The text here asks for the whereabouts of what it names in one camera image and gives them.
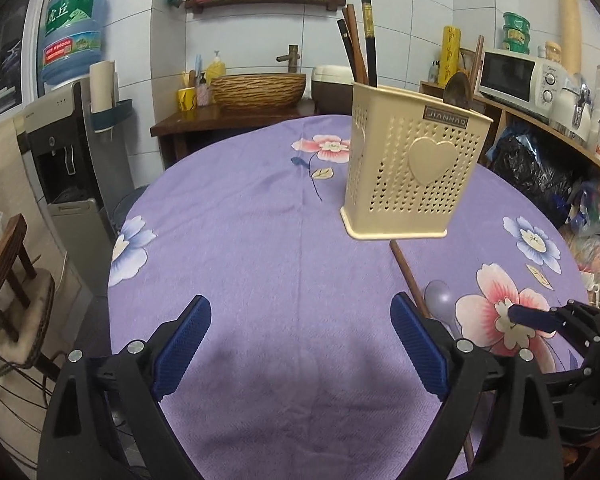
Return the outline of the green noodle cup stack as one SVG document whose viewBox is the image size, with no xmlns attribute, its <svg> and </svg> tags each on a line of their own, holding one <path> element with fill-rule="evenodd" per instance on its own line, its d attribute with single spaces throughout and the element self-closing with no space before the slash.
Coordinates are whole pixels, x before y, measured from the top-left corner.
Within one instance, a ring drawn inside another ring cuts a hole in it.
<svg viewBox="0 0 600 480">
<path fill-rule="evenodd" d="M 530 44 L 530 22 L 514 12 L 503 14 L 502 48 L 517 53 L 528 54 Z"/>
</svg>

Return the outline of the woven basket sink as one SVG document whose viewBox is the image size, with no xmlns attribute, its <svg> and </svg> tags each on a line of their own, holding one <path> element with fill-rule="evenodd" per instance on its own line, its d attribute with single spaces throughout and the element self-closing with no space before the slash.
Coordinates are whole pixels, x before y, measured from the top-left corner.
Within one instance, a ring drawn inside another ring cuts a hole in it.
<svg viewBox="0 0 600 480">
<path fill-rule="evenodd" d="M 306 90 L 306 75 L 299 73 L 241 74 L 215 78 L 214 102 L 233 110 L 283 108 L 296 105 Z"/>
</svg>

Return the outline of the wooden side shelf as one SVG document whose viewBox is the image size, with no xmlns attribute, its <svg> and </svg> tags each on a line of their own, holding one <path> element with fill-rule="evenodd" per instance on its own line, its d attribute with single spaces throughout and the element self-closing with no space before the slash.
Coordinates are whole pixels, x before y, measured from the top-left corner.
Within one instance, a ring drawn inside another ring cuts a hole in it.
<svg viewBox="0 0 600 480">
<path fill-rule="evenodd" d="M 483 115 L 486 115 L 486 117 L 492 119 L 492 124 L 490 125 L 488 135 L 486 136 L 486 143 L 482 150 L 482 159 L 486 158 L 486 151 L 498 142 L 498 139 L 512 120 L 519 119 L 521 122 L 532 125 L 536 130 L 542 130 L 544 136 L 551 136 L 557 142 L 566 146 L 571 154 L 578 154 L 578 157 L 583 160 L 586 168 L 593 170 L 596 174 L 600 175 L 600 161 L 596 159 L 591 152 L 586 148 L 582 148 L 575 140 L 568 138 L 568 136 L 564 136 L 551 126 L 544 124 L 544 122 L 541 122 L 520 110 L 516 110 L 516 108 L 486 98 L 480 93 L 476 93 L 472 98 L 471 108 L 473 110 L 478 110 Z"/>
</svg>

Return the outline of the white microwave oven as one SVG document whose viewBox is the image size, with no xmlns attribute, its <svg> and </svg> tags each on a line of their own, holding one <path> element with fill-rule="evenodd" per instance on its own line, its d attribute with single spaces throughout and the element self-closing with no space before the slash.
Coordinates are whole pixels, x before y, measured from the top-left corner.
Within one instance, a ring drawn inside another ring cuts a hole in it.
<svg viewBox="0 0 600 480">
<path fill-rule="evenodd" d="M 479 92 L 527 115 L 548 122 L 567 71 L 554 61 L 509 50 L 483 53 Z"/>
</svg>

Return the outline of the water dispenser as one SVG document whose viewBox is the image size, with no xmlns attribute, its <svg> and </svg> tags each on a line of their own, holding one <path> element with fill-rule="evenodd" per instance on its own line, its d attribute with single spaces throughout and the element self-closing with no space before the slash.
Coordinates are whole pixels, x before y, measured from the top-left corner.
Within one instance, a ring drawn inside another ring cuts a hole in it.
<svg viewBox="0 0 600 480">
<path fill-rule="evenodd" d="M 123 133 L 94 130 L 86 77 L 26 106 L 24 131 L 61 246 L 88 290 L 106 296 L 114 210 L 134 191 Z"/>
</svg>

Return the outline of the brown chopstick pair right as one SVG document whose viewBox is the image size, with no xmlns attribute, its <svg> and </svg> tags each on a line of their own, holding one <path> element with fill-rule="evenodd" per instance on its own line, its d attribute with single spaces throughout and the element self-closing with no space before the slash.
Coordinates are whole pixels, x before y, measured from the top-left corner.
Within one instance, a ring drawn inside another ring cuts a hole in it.
<svg viewBox="0 0 600 480">
<path fill-rule="evenodd" d="M 422 315 L 425 318 L 432 318 L 432 315 L 426 305 L 425 299 L 422 296 L 422 292 L 420 291 L 420 289 L 417 285 L 417 282 L 414 278 L 411 268 L 408 265 L 404 255 L 403 255 L 403 252 L 402 252 L 400 246 L 398 245 L 398 242 L 396 240 L 389 240 L 389 247 L 391 249 L 393 257 L 396 259 L 396 263 L 398 264 L 398 266 L 400 268 L 400 271 L 404 277 L 404 280 L 406 281 L 408 290 L 411 292 L 411 295 L 415 301 L 416 306 L 418 307 L 418 310 L 420 312 L 422 312 Z M 469 436 L 467 436 L 465 438 L 463 448 L 464 448 L 466 465 L 468 468 L 470 468 L 472 465 L 472 462 L 474 461 L 474 458 L 475 458 L 475 452 L 474 452 L 474 447 L 472 446 L 471 438 Z"/>
</svg>

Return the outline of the beige perforated cutlery holder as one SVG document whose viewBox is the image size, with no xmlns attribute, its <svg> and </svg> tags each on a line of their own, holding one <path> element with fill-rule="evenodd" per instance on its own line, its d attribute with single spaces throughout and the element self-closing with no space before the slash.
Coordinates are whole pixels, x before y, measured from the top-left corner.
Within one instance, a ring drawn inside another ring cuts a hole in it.
<svg viewBox="0 0 600 480">
<path fill-rule="evenodd" d="M 491 124 L 435 96 L 356 82 L 340 208 L 350 237 L 445 237 Z"/>
</svg>

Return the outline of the blue water jug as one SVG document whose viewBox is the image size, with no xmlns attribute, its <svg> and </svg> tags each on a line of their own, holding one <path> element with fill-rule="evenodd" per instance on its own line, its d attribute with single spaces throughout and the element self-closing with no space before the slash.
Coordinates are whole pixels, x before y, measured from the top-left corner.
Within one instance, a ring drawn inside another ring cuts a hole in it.
<svg viewBox="0 0 600 480">
<path fill-rule="evenodd" d="M 41 77 L 56 87 L 102 60 L 106 0 L 50 0 L 44 24 Z"/>
</svg>

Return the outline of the brown chopstick bundle left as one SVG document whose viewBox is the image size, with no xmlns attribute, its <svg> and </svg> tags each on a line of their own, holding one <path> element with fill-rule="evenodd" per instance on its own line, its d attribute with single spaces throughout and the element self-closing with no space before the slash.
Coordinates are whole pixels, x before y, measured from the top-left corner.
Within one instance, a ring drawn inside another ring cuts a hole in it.
<svg viewBox="0 0 600 480">
<path fill-rule="evenodd" d="M 347 4 L 342 10 L 338 28 L 354 81 L 377 87 L 378 67 L 372 0 L 361 0 L 361 6 L 363 36 L 358 33 L 358 20 L 353 4 Z"/>
</svg>

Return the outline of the translucent plastic spoon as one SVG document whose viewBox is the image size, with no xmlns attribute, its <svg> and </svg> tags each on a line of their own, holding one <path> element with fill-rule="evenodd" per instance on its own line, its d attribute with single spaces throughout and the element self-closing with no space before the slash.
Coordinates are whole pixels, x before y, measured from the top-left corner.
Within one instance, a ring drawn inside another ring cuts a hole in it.
<svg viewBox="0 0 600 480">
<path fill-rule="evenodd" d="M 460 339 L 462 330 L 457 322 L 455 300 L 449 286 L 440 280 L 431 281 L 425 288 L 425 302 L 430 314 L 443 323 L 455 339 Z"/>
</svg>

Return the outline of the purple floral tablecloth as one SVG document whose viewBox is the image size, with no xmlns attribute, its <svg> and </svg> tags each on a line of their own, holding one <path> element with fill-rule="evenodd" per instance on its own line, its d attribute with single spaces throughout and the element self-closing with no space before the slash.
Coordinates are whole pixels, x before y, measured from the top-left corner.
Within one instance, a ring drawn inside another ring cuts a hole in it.
<svg viewBox="0 0 600 480">
<path fill-rule="evenodd" d="M 132 207 L 111 267 L 122 349 L 195 296 L 211 325 L 161 404 L 208 479 L 393 479 L 439 400 L 390 321 L 404 278 L 384 240 L 340 218 L 347 116 L 284 122 L 184 158 Z"/>
</svg>

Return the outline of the colourful trash bag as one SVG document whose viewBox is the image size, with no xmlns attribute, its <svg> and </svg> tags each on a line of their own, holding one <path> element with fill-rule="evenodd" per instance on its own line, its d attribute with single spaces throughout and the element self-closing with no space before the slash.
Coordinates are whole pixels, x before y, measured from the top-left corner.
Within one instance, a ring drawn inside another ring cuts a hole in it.
<svg viewBox="0 0 600 480">
<path fill-rule="evenodd" d="M 565 204 L 561 228 L 590 304 L 600 309 L 600 179 L 579 181 Z"/>
</svg>

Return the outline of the bronze faucet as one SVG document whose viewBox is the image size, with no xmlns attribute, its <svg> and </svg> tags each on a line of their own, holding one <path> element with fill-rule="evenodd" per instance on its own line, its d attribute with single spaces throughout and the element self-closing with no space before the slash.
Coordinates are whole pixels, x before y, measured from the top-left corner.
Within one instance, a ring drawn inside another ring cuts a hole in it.
<svg viewBox="0 0 600 480">
<path fill-rule="evenodd" d="M 287 64 L 287 72 L 295 74 L 298 72 L 298 62 L 300 60 L 299 47 L 296 44 L 290 44 L 288 46 L 288 52 L 283 55 L 279 55 L 276 61 L 279 63 Z"/>
</svg>

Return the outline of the yellow paper roll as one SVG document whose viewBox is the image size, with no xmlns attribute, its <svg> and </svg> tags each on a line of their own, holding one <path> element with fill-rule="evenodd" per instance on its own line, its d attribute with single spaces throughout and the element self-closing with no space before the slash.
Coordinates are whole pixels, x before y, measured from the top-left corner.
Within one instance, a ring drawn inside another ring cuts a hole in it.
<svg viewBox="0 0 600 480">
<path fill-rule="evenodd" d="M 449 80 L 457 73 L 458 59 L 460 58 L 460 42 L 462 32 L 459 28 L 448 25 L 443 29 L 438 85 L 445 87 Z"/>
</svg>

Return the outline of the beige rice cooker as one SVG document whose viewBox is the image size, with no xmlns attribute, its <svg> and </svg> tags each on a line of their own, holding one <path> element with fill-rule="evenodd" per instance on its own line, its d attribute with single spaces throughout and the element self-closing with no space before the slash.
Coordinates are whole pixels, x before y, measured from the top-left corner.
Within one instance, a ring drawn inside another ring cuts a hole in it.
<svg viewBox="0 0 600 480">
<path fill-rule="evenodd" d="M 318 114 L 351 115 L 353 75 L 349 66 L 321 65 L 312 70 L 311 99 Z"/>
</svg>

